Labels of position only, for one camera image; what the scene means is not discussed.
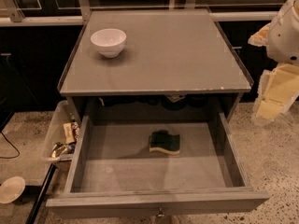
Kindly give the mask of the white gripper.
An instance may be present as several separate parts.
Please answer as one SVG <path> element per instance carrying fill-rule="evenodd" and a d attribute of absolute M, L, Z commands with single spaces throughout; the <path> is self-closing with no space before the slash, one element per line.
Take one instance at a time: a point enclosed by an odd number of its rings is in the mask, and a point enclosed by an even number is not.
<path fill-rule="evenodd" d="M 253 106 L 252 121 L 264 126 L 286 113 L 299 96 L 299 66 L 293 65 L 299 64 L 299 0 L 288 0 L 248 43 L 267 46 L 268 57 L 279 63 L 263 71 Z"/>

